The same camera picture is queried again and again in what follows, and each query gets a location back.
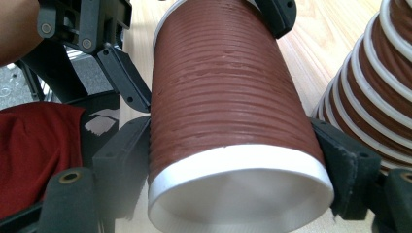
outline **screw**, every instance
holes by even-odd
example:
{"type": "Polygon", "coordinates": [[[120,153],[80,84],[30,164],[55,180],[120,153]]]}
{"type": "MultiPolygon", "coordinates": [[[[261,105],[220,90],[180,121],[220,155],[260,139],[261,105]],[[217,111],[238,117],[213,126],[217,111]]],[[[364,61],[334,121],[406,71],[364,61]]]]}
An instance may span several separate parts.
{"type": "Polygon", "coordinates": [[[49,34],[49,33],[51,33],[51,31],[52,31],[52,27],[51,27],[50,24],[48,24],[48,23],[43,23],[42,24],[42,32],[44,32],[46,34],[49,34]]]}
{"type": "Polygon", "coordinates": [[[92,45],[92,42],[90,39],[84,39],[82,41],[82,46],[87,50],[91,48],[91,45],[92,45]]]}

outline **ribbed texture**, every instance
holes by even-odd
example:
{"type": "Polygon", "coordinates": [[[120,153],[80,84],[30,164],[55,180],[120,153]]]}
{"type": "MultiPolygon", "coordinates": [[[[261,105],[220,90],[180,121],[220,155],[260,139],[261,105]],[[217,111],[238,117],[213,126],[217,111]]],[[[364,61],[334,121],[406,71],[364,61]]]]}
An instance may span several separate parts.
{"type": "Polygon", "coordinates": [[[278,45],[243,0],[188,0],[164,22],[151,134],[151,181],[180,159],[230,145],[282,146],[324,163],[278,45]]]}
{"type": "Polygon", "coordinates": [[[381,15],[370,21],[314,113],[381,154],[385,170],[412,168],[412,63],[406,55],[412,51],[389,39],[411,45],[411,28],[406,1],[384,0],[381,15]],[[388,35],[382,23],[392,24],[398,36],[388,35]]]}

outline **wooden table surface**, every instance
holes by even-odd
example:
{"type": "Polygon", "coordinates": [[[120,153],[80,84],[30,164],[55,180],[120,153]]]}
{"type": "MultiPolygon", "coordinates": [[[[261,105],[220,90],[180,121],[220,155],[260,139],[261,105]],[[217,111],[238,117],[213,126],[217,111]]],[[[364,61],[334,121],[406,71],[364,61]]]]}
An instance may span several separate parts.
{"type": "MultiPolygon", "coordinates": [[[[152,86],[153,37],[156,26],[175,0],[131,0],[132,25],[125,33],[124,50],[148,86],[152,86]]],[[[295,0],[297,20],[289,34],[278,41],[297,92],[309,116],[327,84],[337,73],[355,41],[364,32],[381,0],[295,0]]],[[[120,125],[141,116],[120,103],[120,125]]],[[[157,231],[147,217],[147,186],[133,219],[117,221],[118,233],[157,231]]],[[[295,232],[370,232],[372,214],[366,221],[343,221],[327,211],[318,220],[295,232]]]]}

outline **metal bracket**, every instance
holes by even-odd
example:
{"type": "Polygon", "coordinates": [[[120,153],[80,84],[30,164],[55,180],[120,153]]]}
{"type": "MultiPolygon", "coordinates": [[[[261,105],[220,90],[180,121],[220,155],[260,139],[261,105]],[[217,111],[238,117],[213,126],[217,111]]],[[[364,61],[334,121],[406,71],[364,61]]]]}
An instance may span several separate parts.
{"type": "Polygon", "coordinates": [[[294,0],[255,0],[255,2],[276,39],[292,30],[297,14],[294,0]]]}
{"type": "Polygon", "coordinates": [[[87,168],[72,168],[52,177],[40,214],[38,233],[101,232],[94,178],[87,168]]]}
{"type": "Polygon", "coordinates": [[[127,105],[142,113],[150,111],[151,91],[127,53],[108,46],[94,58],[127,105]]]}
{"type": "Polygon", "coordinates": [[[132,216],[149,174],[150,117],[124,125],[93,157],[100,214],[132,216]]]}
{"type": "Polygon", "coordinates": [[[346,220],[375,214],[372,231],[406,233],[412,230],[412,171],[380,173],[380,156],[332,125],[311,119],[324,153],[335,199],[330,206],[346,220]]]}
{"type": "Polygon", "coordinates": [[[95,55],[130,28],[129,0],[39,0],[39,35],[95,55]]]}

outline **red cloth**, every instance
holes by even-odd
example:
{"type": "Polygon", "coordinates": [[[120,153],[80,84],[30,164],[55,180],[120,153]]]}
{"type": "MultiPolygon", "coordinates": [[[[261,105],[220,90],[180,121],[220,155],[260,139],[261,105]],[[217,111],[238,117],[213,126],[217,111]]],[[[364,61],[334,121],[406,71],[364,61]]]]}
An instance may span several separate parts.
{"type": "Polygon", "coordinates": [[[0,111],[0,219],[40,201],[51,176],[82,166],[83,111],[42,102],[0,111]]]}

